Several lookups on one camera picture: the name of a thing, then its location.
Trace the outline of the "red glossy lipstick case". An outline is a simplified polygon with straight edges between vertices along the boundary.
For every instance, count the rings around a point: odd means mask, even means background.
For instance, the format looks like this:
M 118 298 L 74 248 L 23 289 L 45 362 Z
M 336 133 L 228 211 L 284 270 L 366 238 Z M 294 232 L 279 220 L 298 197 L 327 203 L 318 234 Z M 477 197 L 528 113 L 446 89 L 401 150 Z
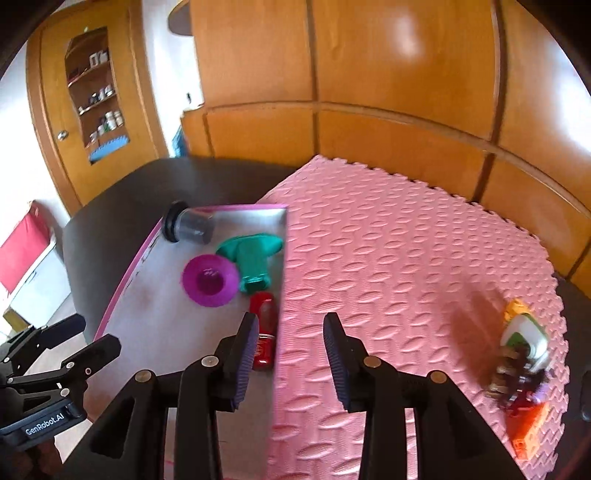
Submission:
M 273 369 L 276 357 L 276 334 L 279 324 L 279 307 L 270 292 L 256 292 L 250 297 L 249 312 L 259 319 L 259 337 L 254 353 L 252 369 L 269 371 Z

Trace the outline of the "magenta plastic funnel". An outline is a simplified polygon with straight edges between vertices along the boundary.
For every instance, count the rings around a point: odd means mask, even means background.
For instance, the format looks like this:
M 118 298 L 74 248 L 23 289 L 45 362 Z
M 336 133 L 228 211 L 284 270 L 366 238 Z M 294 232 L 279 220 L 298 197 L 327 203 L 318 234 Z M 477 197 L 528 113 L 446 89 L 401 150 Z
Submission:
M 192 258 L 181 275 L 181 283 L 187 296 L 196 304 L 207 308 L 228 304 L 238 293 L 239 282 L 235 264 L 215 254 L 202 254 Z

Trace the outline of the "teal plastic funnel piece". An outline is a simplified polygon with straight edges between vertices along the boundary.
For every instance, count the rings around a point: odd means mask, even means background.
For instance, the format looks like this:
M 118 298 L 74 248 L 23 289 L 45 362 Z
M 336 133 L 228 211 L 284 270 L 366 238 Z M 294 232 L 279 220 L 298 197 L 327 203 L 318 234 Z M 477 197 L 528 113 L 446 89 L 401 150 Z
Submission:
M 270 288 L 267 263 L 283 250 L 283 239 L 269 233 L 236 236 L 224 240 L 215 254 L 235 263 L 240 277 L 239 290 L 252 295 Z

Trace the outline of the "black clear cylindrical container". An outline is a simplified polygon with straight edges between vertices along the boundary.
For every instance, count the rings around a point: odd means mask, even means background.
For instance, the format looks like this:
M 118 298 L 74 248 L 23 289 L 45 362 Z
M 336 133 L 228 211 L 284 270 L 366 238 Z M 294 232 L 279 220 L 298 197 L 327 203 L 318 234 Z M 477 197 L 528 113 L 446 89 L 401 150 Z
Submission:
M 211 243 L 214 228 L 211 213 L 190 208 L 184 201 L 174 201 L 162 219 L 161 232 L 171 243 L 190 241 L 207 245 Z

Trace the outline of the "dark brown ridged piece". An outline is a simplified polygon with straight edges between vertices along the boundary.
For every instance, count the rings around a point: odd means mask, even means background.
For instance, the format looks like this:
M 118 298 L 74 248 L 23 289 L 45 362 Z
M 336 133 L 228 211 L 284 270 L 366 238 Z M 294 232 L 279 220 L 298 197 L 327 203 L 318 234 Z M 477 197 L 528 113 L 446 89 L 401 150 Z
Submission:
M 528 376 L 528 351 L 523 344 L 502 346 L 486 394 L 509 405 L 523 391 Z

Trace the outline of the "green white round gadget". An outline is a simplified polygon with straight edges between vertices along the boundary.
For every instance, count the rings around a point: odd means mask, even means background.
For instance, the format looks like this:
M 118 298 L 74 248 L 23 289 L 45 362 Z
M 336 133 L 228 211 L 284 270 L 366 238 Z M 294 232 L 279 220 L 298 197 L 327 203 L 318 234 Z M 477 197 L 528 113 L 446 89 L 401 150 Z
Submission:
M 545 329 L 528 313 L 514 316 L 505 327 L 500 345 L 526 352 L 526 365 L 532 374 L 544 370 L 550 361 L 550 339 Z

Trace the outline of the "orange plastic clip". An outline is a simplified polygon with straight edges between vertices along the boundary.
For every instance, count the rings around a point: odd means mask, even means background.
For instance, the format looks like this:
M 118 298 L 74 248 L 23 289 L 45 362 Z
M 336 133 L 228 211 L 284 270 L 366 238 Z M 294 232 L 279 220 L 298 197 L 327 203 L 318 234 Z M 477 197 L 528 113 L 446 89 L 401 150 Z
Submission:
M 504 323 L 509 323 L 514 317 L 518 315 L 528 314 L 531 315 L 532 312 L 529 306 L 523 302 L 519 298 L 512 299 L 505 307 L 503 317 Z

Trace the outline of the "purple embossed oval case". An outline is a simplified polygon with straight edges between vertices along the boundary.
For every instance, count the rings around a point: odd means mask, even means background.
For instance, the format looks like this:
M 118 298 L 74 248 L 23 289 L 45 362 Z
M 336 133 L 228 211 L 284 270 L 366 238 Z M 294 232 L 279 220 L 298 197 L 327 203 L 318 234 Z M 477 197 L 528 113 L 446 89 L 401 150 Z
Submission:
M 532 402 L 535 404 L 544 403 L 549 396 L 550 390 L 551 390 L 550 379 L 547 376 L 545 376 L 541 380 L 539 385 L 532 391 L 532 393 L 531 393 Z

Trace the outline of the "pink white cardboard box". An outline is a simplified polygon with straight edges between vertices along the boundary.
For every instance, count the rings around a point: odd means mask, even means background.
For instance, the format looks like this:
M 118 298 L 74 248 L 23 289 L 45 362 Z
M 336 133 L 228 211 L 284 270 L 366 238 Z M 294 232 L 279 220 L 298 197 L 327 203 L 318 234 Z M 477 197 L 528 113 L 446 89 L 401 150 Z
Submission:
M 89 381 L 84 407 L 96 420 L 124 384 L 139 370 L 157 375 L 186 368 L 214 352 L 221 338 L 235 334 L 249 298 L 238 293 L 217 308 L 199 306 L 185 293 L 181 274 L 190 260 L 212 254 L 225 239 L 269 233 L 287 236 L 287 206 L 217 206 L 211 243 L 170 243 L 155 225 L 123 275 L 96 335 L 116 336 L 117 359 Z M 221 467 L 228 479 L 263 479 L 273 419 L 273 375 L 254 371 L 245 401 L 235 413 L 217 416 Z

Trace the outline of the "pink foam puzzle mat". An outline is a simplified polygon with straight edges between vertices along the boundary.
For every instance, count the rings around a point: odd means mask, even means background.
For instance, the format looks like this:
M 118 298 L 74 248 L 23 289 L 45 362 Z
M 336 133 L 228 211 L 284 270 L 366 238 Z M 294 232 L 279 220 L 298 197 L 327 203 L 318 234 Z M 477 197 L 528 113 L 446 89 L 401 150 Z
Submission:
M 523 300 L 550 338 L 549 414 L 530 479 L 553 470 L 568 408 L 567 324 L 540 241 L 441 189 L 362 164 L 315 157 L 266 193 L 287 206 L 283 298 L 274 370 L 270 479 L 354 479 L 361 414 L 335 395 L 325 314 L 397 369 L 446 372 L 500 438 L 504 414 L 484 385 L 503 312 Z

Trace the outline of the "red block toy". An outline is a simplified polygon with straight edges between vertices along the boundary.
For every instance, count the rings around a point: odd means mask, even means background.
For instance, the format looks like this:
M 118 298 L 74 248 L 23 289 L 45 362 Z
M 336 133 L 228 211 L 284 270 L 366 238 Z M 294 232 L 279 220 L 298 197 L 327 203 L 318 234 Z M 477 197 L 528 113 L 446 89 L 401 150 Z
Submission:
M 511 415 L 516 415 L 518 412 L 529 410 L 540 403 L 541 401 L 531 388 L 524 388 L 516 390 L 504 401 L 504 409 Z

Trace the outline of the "orange linked cubes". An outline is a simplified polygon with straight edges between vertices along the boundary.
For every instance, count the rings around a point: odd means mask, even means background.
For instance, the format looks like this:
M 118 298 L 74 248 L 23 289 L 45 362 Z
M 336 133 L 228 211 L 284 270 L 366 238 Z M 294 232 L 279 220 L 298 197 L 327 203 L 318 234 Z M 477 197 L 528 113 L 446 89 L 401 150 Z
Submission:
M 550 411 L 548 402 L 521 408 L 506 416 L 507 434 L 516 457 L 530 460 L 540 446 L 539 432 Z

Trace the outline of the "wooden cabinet with shelves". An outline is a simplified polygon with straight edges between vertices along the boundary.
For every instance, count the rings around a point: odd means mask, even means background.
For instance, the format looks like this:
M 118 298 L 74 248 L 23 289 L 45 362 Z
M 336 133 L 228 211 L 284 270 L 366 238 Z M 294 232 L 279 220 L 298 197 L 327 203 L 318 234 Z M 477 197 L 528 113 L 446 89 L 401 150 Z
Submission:
M 83 1 L 50 15 L 27 42 L 26 83 L 39 146 L 69 214 L 166 156 L 140 2 Z

